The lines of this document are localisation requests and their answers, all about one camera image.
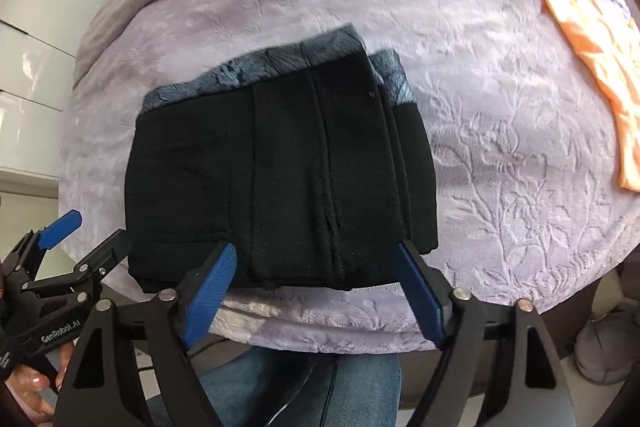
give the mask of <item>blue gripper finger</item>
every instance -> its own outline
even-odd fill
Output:
[[[82,216],[77,210],[70,210],[64,216],[59,217],[46,229],[39,232],[38,247],[41,250],[51,250],[65,237],[80,228]]]
[[[442,307],[404,243],[396,246],[393,269],[414,311],[422,336],[437,347],[441,346],[447,338]]]
[[[185,311],[182,343],[186,349],[192,349],[209,331],[237,267],[236,247],[228,243]]]

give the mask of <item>seam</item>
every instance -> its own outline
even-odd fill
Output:
[[[322,162],[322,206],[324,207],[324,217],[329,229],[329,241],[331,245],[332,261],[334,264],[334,275],[339,274],[339,282],[344,283],[344,263],[340,257],[338,248],[338,220],[335,209],[334,191],[331,186],[331,156],[329,154],[329,140],[324,123],[324,114],[322,113],[322,105],[318,96],[318,88],[314,78],[313,70],[307,70],[305,74],[308,84],[311,88],[312,103],[316,112],[316,121],[318,124],[318,141],[320,144],[320,155]]]
[[[331,382],[329,384],[329,390],[326,393],[326,398],[324,399],[324,406],[322,407],[322,417],[320,418],[319,427],[324,427],[326,424],[326,417],[328,415],[329,402],[331,401],[331,397],[334,393],[335,388],[335,379],[338,374],[338,359],[334,359],[334,368],[331,371]]]
[[[254,269],[254,259],[255,259],[255,171],[256,171],[256,161],[255,161],[255,157],[257,156],[256,154],[256,139],[255,139],[255,90],[254,90],[254,84],[251,84],[249,86],[250,90],[249,92],[251,93],[251,117],[252,117],[252,126],[251,126],[251,140],[254,141],[254,144],[252,146],[252,152],[253,152],[253,158],[252,158],[252,169],[251,169],[251,190],[249,192],[249,198],[251,199],[250,205],[249,205],[249,220],[251,222],[251,229],[250,229],[250,234],[251,237],[249,238],[249,252],[248,252],[248,257],[249,257],[249,262],[248,262],[248,276],[249,277],[254,277],[255,276],[255,269]]]
[[[231,144],[231,129],[229,126],[229,123],[226,122],[226,128],[225,128],[225,142],[226,144]],[[231,154],[229,152],[229,147],[226,146],[224,148],[225,154],[224,154],[224,161],[225,161],[225,194],[224,194],[224,198],[225,198],[225,203],[226,203],[226,223],[225,223],[225,229],[227,231],[227,233],[229,233],[231,230],[234,229],[234,223],[233,223],[233,217],[231,214]]]
[[[383,89],[377,86],[377,94],[382,106],[382,115],[385,119],[385,125],[388,135],[389,152],[391,153],[391,163],[393,168],[393,178],[396,184],[396,193],[398,194],[398,205],[400,209],[400,215],[402,217],[402,223],[404,233],[406,237],[413,240],[414,227],[413,227],[413,213],[411,208],[411,188],[409,187],[409,175],[406,171],[406,164],[404,162],[404,150],[402,149],[402,140],[400,138],[400,130],[398,129],[398,122],[396,121],[396,115],[394,113],[394,106],[388,103]]]
[[[398,407],[400,407],[400,399],[402,398],[402,368],[398,362]]]

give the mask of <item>human hand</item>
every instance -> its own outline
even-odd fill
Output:
[[[64,344],[60,348],[60,362],[62,370],[56,378],[56,387],[60,389],[62,379],[65,376],[66,367],[69,365],[71,355],[74,352],[74,343]],[[7,387],[14,398],[22,407],[29,419],[38,427],[51,427],[53,407],[44,401],[39,392],[50,386],[49,378],[41,375],[35,369],[26,365],[19,365],[6,381]]]

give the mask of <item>gray bedsheet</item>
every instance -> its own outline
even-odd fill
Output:
[[[124,227],[135,117],[156,86],[353,23],[370,52],[399,52],[429,135],[440,247],[427,257],[481,299],[543,311],[640,242],[640,196],[616,186],[606,100],[541,0],[156,0],[97,59],[66,114],[60,209],[75,259]],[[107,279],[145,298],[119,267]],[[301,351],[432,347],[397,285],[349,293],[229,293],[214,322],[233,340]]]

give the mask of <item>stack of folded clothes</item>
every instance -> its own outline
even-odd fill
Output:
[[[174,286],[220,241],[232,287],[395,282],[398,241],[438,245],[433,160],[398,54],[351,26],[148,93],[125,181],[129,272]]]

